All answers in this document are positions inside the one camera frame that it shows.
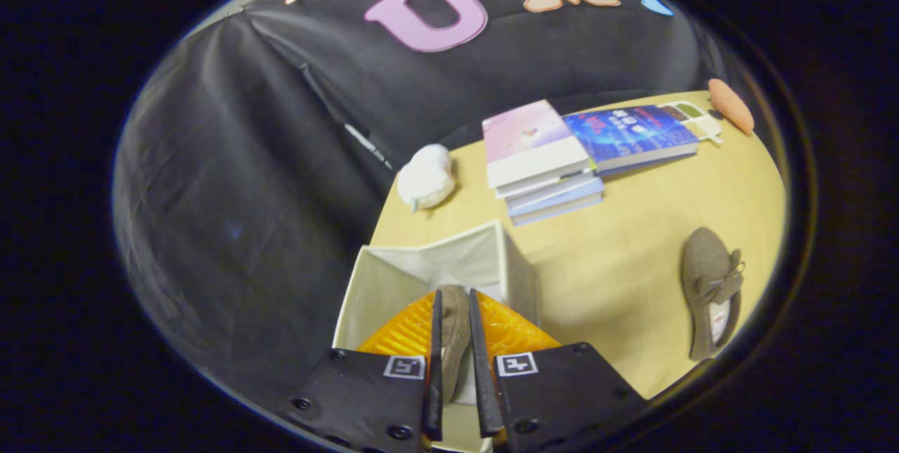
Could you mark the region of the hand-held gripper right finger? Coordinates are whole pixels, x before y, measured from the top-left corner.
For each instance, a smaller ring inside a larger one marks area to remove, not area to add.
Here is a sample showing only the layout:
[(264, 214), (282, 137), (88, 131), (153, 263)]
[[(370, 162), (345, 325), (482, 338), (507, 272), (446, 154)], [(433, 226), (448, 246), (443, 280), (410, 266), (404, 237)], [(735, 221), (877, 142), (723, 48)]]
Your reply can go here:
[(642, 398), (591, 344), (551, 344), (498, 354), (490, 341), (491, 297), (469, 292), (480, 434), (494, 452), (603, 452), (648, 411)]

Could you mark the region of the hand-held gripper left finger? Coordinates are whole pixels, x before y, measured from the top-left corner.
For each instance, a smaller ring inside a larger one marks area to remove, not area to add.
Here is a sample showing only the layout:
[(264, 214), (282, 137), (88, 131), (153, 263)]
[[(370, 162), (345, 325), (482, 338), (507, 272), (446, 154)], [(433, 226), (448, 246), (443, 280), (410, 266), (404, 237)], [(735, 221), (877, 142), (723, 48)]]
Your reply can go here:
[(442, 296), (431, 300), (423, 356), (331, 348), (279, 416), (327, 449), (428, 452), (442, 439)]

